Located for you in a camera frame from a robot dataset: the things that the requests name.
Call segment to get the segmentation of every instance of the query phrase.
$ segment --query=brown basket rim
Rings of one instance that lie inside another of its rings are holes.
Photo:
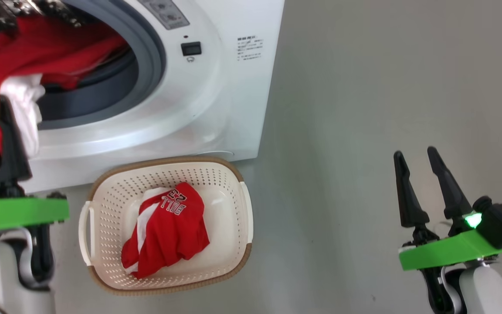
[[[237,170],[235,166],[233,166],[231,163],[225,161],[224,159],[220,159],[217,157],[172,157],[172,158],[164,158],[164,159],[156,159],[156,160],[150,160],[150,161],[143,161],[142,163],[134,163],[131,165],[126,165],[123,167],[118,167],[116,169],[112,169],[103,175],[101,175],[92,185],[92,189],[90,190],[90,193],[88,194],[88,199],[89,201],[92,201],[94,199],[94,195],[96,194],[96,191],[100,187],[100,185],[109,177],[116,175],[118,173],[126,172],[126,171],[131,171],[135,169],[141,169],[144,167],[153,167],[153,166],[158,166],[158,165],[166,165],[166,164],[179,164],[179,163],[217,163],[221,164],[228,169],[230,169],[235,177],[237,178],[237,181],[243,182],[243,177],[241,176],[241,173]],[[214,284],[218,283],[224,280],[227,280],[235,274],[237,274],[243,266],[247,263],[247,260],[249,259],[249,255],[251,254],[251,243],[248,243],[247,246],[245,247],[245,252],[243,253],[243,257],[237,264],[237,266],[228,272],[227,274],[224,274],[222,276],[217,276],[214,278],[210,278],[207,280],[202,280],[199,282],[194,282],[194,283],[188,283],[188,284],[183,284],[181,286],[175,286],[175,287],[165,287],[165,288],[156,288],[156,289],[141,289],[141,290],[121,290],[117,288],[112,288],[108,286],[101,278],[98,276],[98,273],[96,272],[96,268],[94,266],[88,266],[88,273],[90,274],[90,277],[92,277],[92,280],[100,286],[103,290],[106,290],[110,294],[115,294],[117,296],[146,296],[149,294],[171,294],[173,292],[179,292],[179,291],[185,291],[185,290],[191,290],[195,288],[201,288],[203,286],[208,286],[209,284]]]

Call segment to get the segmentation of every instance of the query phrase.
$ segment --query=warning label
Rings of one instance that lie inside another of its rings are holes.
[[[237,61],[261,58],[263,53],[263,40],[257,36],[237,38]]]

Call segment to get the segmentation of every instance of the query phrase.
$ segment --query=perforated basket wall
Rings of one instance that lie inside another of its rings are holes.
[[[148,189],[173,188],[181,182],[190,183],[203,198],[210,245],[191,260],[137,280],[124,271],[120,257],[136,224],[142,195]],[[89,272],[104,289],[114,294],[163,294],[226,280],[239,272],[251,253],[253,215],[247,187],[230,163],[211,157],[179,157],[103,175],[82,210],[78,232]]]

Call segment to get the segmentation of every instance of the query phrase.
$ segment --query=washing machine door opening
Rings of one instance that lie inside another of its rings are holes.
[[[40,130],[95,123],[124,113],[146,99],[159,85],[165,69],[163,44],[156,30],[122,0],[64,0],[87,22],[105,22],[129,44],[86,76],[70,91],[46,85],[38,100]]]

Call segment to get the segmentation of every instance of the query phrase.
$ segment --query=basket handle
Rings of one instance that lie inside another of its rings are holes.
[[[78,219],[78,247],[80,254],[86,266],[92,266],[91,258],[94,256],[94,209],[91,206],[92,202],[87,201],[80,212]],[[88,245],[86,244],[86,220],[90,213],[90,252],[88,252]]]
[[[245,197],[245,207],[247,207],[247,243],[253,242],[253,206],[251,206],[251,196],[245,182],[240,182]]]

